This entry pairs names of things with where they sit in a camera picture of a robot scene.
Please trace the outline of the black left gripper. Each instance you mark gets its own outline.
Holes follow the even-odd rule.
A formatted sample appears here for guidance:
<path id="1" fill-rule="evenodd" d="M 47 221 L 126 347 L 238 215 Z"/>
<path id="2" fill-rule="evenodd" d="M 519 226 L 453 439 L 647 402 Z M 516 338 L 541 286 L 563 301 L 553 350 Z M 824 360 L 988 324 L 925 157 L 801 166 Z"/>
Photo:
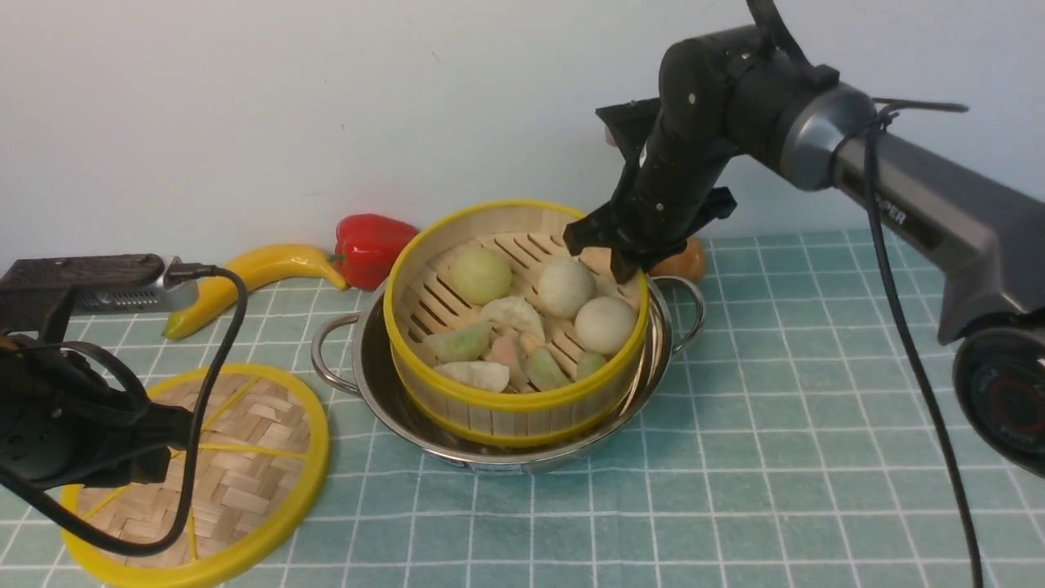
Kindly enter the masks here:
<path id="1" fill-rule="evenodd" d="M 88 342 L 2 339 L 2 465 L 38 490 L 163 483 L 193 413 L 158 404 L 141 379 Z"/>

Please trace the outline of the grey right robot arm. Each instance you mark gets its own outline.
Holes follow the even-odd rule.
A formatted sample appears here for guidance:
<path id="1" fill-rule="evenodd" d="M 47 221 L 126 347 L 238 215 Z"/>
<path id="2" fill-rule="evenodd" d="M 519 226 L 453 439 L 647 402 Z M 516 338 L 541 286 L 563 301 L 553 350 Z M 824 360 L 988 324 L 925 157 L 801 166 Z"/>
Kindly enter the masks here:
<path id="1" fill-rule="evenodd" d="M 839 189 L 943 272 L 938 342 L 963 416 L 990 447 L 1043 473 L 1044 207 L 882 130 L 886 109 L 769 27 L 686 38 L 658 96 L 598 109 L 625 167 L 611 201 L 563 237 L 611 250 L 618 283 L 679 253 L 736 201 L 718 186 L 748 156 L 803 191 Z"/>

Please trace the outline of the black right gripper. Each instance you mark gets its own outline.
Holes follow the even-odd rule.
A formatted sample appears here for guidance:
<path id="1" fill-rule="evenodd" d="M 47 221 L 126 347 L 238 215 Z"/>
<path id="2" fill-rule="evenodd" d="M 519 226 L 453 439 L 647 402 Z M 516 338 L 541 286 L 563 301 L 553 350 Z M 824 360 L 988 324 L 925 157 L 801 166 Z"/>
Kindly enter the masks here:
<path id="1" fill-rule="evenodd" d="M 736 210 L 732 191 L 719 179 L 736 156 L 723 138 L 687 140 L 656 124 L 627 168 L 609 215 L 587 215 L 567 224 L 563 242 L 571 256 L 589 248 L 611 249 L 617 284 L 649 273 L 687 248 L 709 224 Z"/>

